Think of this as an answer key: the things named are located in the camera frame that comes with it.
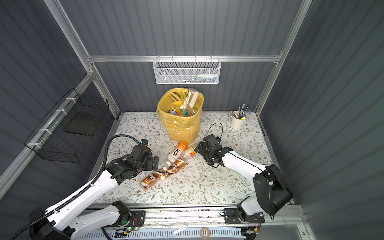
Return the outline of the clear bottle orange cap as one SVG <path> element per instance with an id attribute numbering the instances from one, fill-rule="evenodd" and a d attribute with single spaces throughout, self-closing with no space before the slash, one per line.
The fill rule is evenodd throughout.
<path id="1" fill-rule="evenodd" d="M 189 147 L 181 153 L 180 158 L 185 162 L 185 161 L 188 161 L 190 158 L 192 158 L 195 154 L 196 154 L 195 148 Z"/>

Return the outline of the orange white label bottle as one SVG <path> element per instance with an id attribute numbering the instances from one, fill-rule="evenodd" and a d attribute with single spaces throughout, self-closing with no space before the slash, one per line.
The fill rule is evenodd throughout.
<path id="1" fill-rule="evenodd" d="M 185 141 L 181 141 L 179 145 L 167 156 L 165 161 L 165 166 L 170 167 L 172 163 L 174 163 L 181 153 L 186 150 L 188 147 L 188 143 Z"/>

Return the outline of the brown Nescafe bottle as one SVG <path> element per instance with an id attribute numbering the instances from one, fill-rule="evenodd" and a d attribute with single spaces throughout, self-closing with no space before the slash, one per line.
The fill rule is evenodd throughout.
<path id="1" fill-rule="evenodd" d="M 149 174 L 142 181 L 140 181 L 140 187 L 146 191 L 149 190 L 154 184 L 156 184 L 159 180 L 164 177 L 164 171 L 156 171 Z"/>
<path id="2" fill-rule="evenodd" d="M 177 173 L 181 168 L 183 168 L 186 165 L 186 162 L 182 160 L 181 158 L 178 158 L 173 163 L 169 160 L 166 160 L 166 168 L 164 170 L 164 174 L 161 176 L 161 180 L 165 180 L 166 178 L 174 175 Z"/>

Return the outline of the crane label clear bottle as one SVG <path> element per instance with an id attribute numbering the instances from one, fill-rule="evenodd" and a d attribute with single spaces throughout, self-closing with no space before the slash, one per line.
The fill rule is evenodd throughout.
<path id="1" fill-rule="evenodd" d="M 189 89 L 182 105 L 182 114 L 183 117 L 190 117 L 193 115 L 193 109 L 195 103 L 199 97 L 199 92 L 196 89 Z"/>

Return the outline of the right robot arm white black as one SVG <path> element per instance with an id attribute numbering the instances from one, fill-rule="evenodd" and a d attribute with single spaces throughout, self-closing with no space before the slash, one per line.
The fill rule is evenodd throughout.
<path id="1" fill-rule="evenodd" d="M 253 197 L 246 197 L 236 207 L 235 213 L 225 214 L 227 220 L 234 219 L 247 223 L 264 222 L 264 214 L 274 215 L 294 196 L 280 168 L 274 164 L 269 166 L 256 164 L 229 147 L 222 147 L 221 139 L 208 135 L 195 148 L 206 163 L 217 168 L 222 166 L 233 170 L 252 181 L 255 189 Z"/>

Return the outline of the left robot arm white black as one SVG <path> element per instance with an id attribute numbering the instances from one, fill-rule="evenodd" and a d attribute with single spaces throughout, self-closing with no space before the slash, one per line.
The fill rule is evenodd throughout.
<path id="1" fill-rule="evenodd" d="M 103 230 L 107 226 L 117 225 L 132 230 L 135 218 L 130 209 L 116 201 L 106 208 L 81 216 L 80 214 L 100 196 L 138 176 L 143 171 L 154 170 L 159 163 L 152 155 L 148 140 L 136 142 L 131 153 L 107 162 L 107 153 L 97 175 L 67 198 L 47 209 L 37 208 L 29 216 L 29 223 L 18 230 L 11 238 L 15 240 L 25 231 L 29 231 L 33 240 L 74 240 L 94 230 Z"/>

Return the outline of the white pen cup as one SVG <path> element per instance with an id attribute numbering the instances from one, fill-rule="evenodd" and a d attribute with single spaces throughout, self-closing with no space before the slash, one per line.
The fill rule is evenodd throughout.
<path id="1" fill-rule="evenodd" d="M 246 117 L 238 118 L 238 115 L 233 112 L 231 118 L 231 128 L 234 130 L 240 130 L 246 122 Z"/>

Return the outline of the floral table mat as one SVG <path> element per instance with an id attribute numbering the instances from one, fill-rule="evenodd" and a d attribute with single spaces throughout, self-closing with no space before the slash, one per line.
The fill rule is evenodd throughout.
<path id="1" fill-rule="evenodd" d="M 231 113 L 204 112 L 201 117 L 197 140 L 206 134 L 222 137 L 224 147 L 255 163 L 270 165 L 272 160 L 255 113 L 249 113 L 239 131 L 231 128 Z M 154 112 L 126 112 L 118 120 L 117 138 L 112 141 L 108 160 L 131 152 L 136 140 L 146 139 L 154 156 L 163 166 L 168 154 L 177 143 Z M 201 155 L 195 155 L 175 175 L 160 180 L 149 190 L 143 190 L 139 182 L 147 176 L 140 173 L 132 180 L 98 198 L 99 204 L 123 201 L 127 205 L 236 205 L 246 197 L 253 197 L 252 181 L 224 167 L 210 167 Z"/>

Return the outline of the pens in cup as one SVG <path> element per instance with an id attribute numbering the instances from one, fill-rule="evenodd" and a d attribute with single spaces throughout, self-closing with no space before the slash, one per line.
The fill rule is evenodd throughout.
<path id="1" fill-rule="evenodd" d="M 246 118 L 248 109 L 249 106 L 243 104 L 242 106 L 239 106 L 239 109 L 237 111 L 233 111 L 232 115 L 235 119 L 244 120 Z"/>

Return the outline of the tape roll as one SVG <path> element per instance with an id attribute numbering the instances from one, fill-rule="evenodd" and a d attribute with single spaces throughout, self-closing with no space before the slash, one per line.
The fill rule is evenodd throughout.
<path id="1" fill-rule="evenodd" d="M 202 240 L 208 240 L 211 235 L 209 228 L 206 228 L 206 227 L 201 228 L 200 235 Z"/>

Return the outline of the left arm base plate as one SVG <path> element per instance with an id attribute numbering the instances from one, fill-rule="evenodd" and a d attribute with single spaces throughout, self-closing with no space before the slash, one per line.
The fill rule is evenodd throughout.
<path id="1" fill-rule="evenodd" d="M 117 221 L 119 227 L 142 227 L 146 218 L 146 211 L 130 211 L 122 213 Z"/>

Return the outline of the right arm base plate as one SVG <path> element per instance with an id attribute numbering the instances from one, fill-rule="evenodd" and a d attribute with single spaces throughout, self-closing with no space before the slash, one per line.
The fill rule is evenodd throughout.
<path id="1" fill-rule="evenodd" d="M 233 225 L 233 224 L 261 225 L 265 223 L 265 217 L 263 212 L 255 213 L 249 216 L 244 211 L 238 208 L 224 208 L 224 210 L 220 212 L 220 216 L 224 217 L 225 223 L 227 225 Z"/>

